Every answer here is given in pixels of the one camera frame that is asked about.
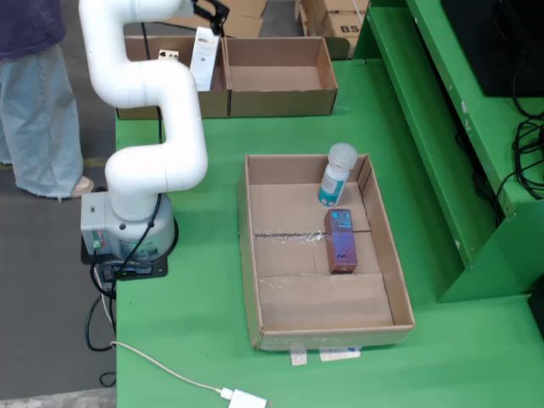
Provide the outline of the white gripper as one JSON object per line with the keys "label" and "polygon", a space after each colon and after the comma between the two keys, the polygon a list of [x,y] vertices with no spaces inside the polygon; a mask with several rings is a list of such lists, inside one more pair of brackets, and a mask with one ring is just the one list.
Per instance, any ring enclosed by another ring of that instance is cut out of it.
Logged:
{"label": "white gripper", "polygon": [[218,0],[206,0],[214,7],[211,12],[207,8],[199,5],[198,0],[181,0],[179,4],[179,12],[194,12],[199,17],[209,20],[211,29],[214,35],[224,36],[224,23],[227,20],[230,8]]}

